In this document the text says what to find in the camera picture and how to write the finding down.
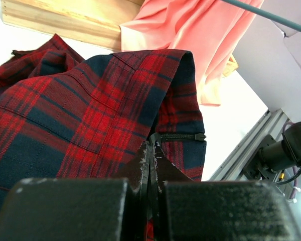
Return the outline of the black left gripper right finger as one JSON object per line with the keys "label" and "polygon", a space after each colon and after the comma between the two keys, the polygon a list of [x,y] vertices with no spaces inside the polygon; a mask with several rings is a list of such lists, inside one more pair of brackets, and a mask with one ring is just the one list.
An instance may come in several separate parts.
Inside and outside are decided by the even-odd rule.
{"label": "black left gripper right finger", "polygon": [[150,155],[155,240],[301,240],[278,188],[265,181],[195,182],[154,141]]}

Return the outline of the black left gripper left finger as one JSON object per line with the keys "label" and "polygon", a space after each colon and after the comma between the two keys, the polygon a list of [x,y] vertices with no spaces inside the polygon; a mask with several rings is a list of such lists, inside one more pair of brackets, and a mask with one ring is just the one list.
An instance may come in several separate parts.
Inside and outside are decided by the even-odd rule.
{"label": "black left gripper left finger", "polygon": [[0,240],[146,240],[148,144],[111,178],[26,178],[0,210]]}

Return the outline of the red plaid skirt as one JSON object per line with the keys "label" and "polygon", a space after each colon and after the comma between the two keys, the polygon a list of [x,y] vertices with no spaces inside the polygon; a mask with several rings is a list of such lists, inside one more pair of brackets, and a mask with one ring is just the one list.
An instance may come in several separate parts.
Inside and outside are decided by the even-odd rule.
{"label": "red plaid skirt", "polygon": [[84,60],[54,35],[0,66],[0,210],[22,179],[111,178],[147,143],[146,240],[155,240],[154,141],[185,176],[201,180],[206,136],[189,51]]}

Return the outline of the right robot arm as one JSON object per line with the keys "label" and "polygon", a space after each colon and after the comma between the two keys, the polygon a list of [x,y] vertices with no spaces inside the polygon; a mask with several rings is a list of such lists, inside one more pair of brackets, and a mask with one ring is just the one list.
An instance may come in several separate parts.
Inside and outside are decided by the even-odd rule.
{"label": "right robot arm", "polygon": [[[282,140],[267,135],[242,170],[248,180],[265,180],[277,186],[294,181],[301,175],[301,122],[285,127]],[[279,180],[279,174],[291,167],[298,171],[288,180]]]}

